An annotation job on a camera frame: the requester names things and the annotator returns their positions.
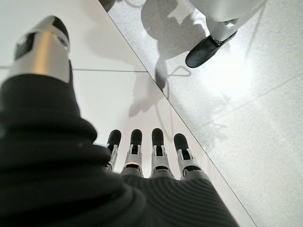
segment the black shoe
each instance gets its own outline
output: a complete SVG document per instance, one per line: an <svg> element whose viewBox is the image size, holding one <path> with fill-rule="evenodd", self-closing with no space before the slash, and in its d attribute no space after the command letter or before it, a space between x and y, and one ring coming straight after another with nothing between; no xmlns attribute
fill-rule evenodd
<svg viewBox="0 0 303 227"><path fill-rule="evenodd" d="M237 32L229 36L224 41L214 40L211 36L206 37L198 43L187 55L185 63L190 68L196 68L205 63L208 59L214 56L214 54L227 43L231 38L236 35Z"/></svg>

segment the tile floor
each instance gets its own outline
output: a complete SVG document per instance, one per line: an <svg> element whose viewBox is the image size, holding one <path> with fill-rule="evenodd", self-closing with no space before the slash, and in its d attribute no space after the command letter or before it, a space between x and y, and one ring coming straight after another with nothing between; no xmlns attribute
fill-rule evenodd
<svg viewBox="0 0 303 227"><path fill-rule="evenodd" d="M184 59L208 31L187 0L105 2L256 225L301 226L303 2L268 1L197 69Z"/></svg>
<svg viewBox="0 0 303 227"><path fill-rule="evenodd" d="M113 129L122 132L115 170L121 171L131 131L139 128L143 131L143 173L149 177L152 151L150 134L154 128L160 127L164 132L169 163L174 175L179 178L172 138L181 132L187 137L193 154L238 223L245 227L255 226L221 173L158 89L98 1L52 0L46 3L32 0L29 3L2 0L0 15L5 20L0 20L0 84L12 63L16 40L50 14L61 18L69 31L75 92L82 116L92 122L99 132L96 143L105 144ZM185 67L179 67L171 74L183 78L182 75L188 72Z"/></svg>

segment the ribbed black fabric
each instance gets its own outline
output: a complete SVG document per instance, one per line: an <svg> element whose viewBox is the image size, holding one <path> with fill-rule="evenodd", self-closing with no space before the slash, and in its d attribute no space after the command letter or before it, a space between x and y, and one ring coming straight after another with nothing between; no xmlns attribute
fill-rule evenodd
<svg viewBox="0 0 303 227"><path fill-rule="evenodd" d="M72 84L42 76L0 90L0 226L237 226L205 180L108 173Z"/></svg>
<svg viewBox="0 0 303 227"><path fill-rule="evenodd" d="M166 223L172 227L238 226L208 180L178 181L137 176L123 176L123 179L144 193L149 214L158 224Z"/></svg>

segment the robotic finger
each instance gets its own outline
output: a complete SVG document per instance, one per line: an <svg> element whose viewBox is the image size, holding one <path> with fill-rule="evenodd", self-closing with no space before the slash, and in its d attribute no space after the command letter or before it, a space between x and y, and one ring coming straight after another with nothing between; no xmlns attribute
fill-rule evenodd
<svg viewBox="0 0 303 227"><path fill-rule="evenodd" d="M152 139L152 155L151 155L152 169L151 169L150 178L168 177L175 179L174 175L170 170L167 153L165 152L162 130L154 129L151 134L151 139Z"/></svg>
<svg viewBox="0 0 303 227"><path fill-rule="evenodd" d="M127 152L121 175L136 175L143 177L141 143L142 132L139 129L133 130L131 135L131 144Z"/></svg>
<svg viewBox="0 0 303 227"><path fill-rule="evenodd" d="M112 172L115 168L120 140L121 140L121 132L119 130L113 130L108 137L106 147L111 152L111 158L107 164L107 170L109 172Z"/></svg>
<svg viewBox="0 0 303 227"><path fill-rule="evenodd" d="M183 134L176 134L174 143L178 156L178 164L181 172L181 180L206 179L208 176L203 172L188 148L187 140Z"/></svg>

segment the white floor tile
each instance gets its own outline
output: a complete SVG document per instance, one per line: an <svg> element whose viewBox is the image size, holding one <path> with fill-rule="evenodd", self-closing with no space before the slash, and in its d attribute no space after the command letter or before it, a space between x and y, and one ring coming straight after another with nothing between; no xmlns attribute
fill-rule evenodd
<svg viewBox="0 0 303 227"><path fill-rule="evenodd" d="M232 188L237 188L241 201L258 225L296 226L300 223L300 209L297 208L302 204L302 197L295 200L296 195L299 196L298 184L294 194L291 189L285 189L285 184L300 181L283 178L281 190L277 191L279 194L271 195L280 187L280 176L287 178L280 173L280 166L272 166L285 164L283 170L291 175L293 170L298 171L291 166L294 157L286 158L284 163L281 157L285 153L278 156L278 161L270 163L270 159L275 158L274 151L280 147L286 149L289 144L292 149L301 150L302 147L294 136L303 134L302 127L297 127L302 120L293 106L288 114L296 119L294 122L277 117L283 108L278 101L281 94L275 91L291 84L288 81L303 72L303 48L298 42L303 35L303 26L298 22L303 2L290 0L277 4L268 1L234 39L197 69L186 67L185 57L208 35L204 16L186 0L137 0L136 3L138 7L135 8L126 1L117 1L109 15L182 120L210 152L215 164L220 164L222 174L229 176L227 182L232 181ZM243 110L246 105L258 103L262 95L273 95L272 99L277 100L271 105L272 112L259 113L253 108ZM292 103L296 96L289 95L288 99ZM270 135L276 131L266 130L272 126L268 125L268 118L286 127L291 136L279 134L279 139L272 138Z"/></svg>
<svg viewBox="0 0 303 227"><path fill-rule="evenodd" d="M303 75L200 130L257 226L302 225L302 96Z"/></svg>
<svg viewBox="0 0 303 227"><path fill-rule="evenodd" d="M0 70L0 81L7 70ZM169 164L176 179L180 178L173 137L183 133L193 155L241 226L255 227L226 181L182 122L168 100L148 73L75 71L74 87L81 114L97 129L97 144L105 144L110 132L119 129L122 139L118 151L116 172L123 168L134 129L143 133L143 174L151 174L152 140L154 128L161 128Z"/></svg>
<svg viewBox="0 0 303 227"><path fill-rule="evenodd" d="M146 71L97 0L2 0L0 66L9 66L17 40L48 15L66 25L75 69Z"/></svg>

